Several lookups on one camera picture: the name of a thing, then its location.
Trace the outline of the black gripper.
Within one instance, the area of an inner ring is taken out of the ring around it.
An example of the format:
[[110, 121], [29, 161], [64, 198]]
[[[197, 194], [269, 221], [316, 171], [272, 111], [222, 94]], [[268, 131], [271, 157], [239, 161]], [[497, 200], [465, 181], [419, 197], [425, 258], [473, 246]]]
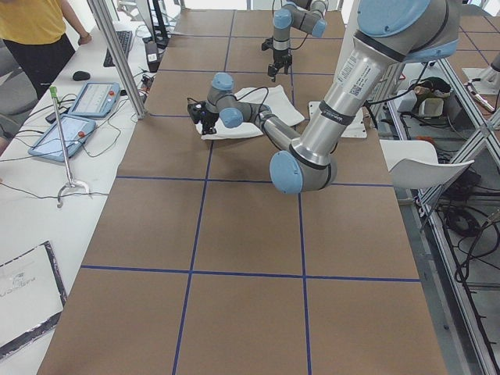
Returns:
[[285, 50], [273, 50], [273, 64], [269, 64], [267, 75], [272, 81], [276, 80], [277, 69], [284, 68], [284, 74], [288, 75], [292, 67], [292, 54], [289, 48]]
[[210, 112], [208, 109], [202, 110], [202, 134], [215, 134], [215, 125], [218, 119], [218, 113]]

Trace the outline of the person's bare hand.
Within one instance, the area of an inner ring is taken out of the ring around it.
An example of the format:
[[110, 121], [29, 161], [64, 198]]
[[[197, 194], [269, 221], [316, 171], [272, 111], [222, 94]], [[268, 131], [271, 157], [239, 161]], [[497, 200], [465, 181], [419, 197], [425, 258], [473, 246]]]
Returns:
[[90, 43], [92, 40], [92, 36], [90, 33], [86, 33], [85, 35], [81, 35], [78, 39], [78, 45], [85, 45]]

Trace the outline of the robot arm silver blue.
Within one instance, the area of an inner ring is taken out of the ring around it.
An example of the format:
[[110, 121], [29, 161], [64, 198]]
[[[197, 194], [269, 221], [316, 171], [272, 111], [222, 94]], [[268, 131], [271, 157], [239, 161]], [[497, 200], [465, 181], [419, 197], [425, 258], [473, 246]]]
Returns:
[[288, 74], [292, 65], [291, 29], [321, 38], [327, 27], [325, 14], [328, 7], [328, 1], [287, 1], [273, 14], [273, 36], [261, 45], [263, 51], [273, 51], [273, 62], [267, 69], [272, 82], [281, 69]]
[[334, 146], [388, 67], [455, 52], [461, 6], [460, 1], [361, 1], [350, 56], [302, 134], [269, 106], [237, 100], [227, 73], [217, 73], [207, 99], [187, 110], [193, 122], [207, 130], [213, 130], [217, 120], [227, 128], [254, 123], [279, 150], [270, 161], [275, 188], [285, 194], [318, 191], [336, 177]]

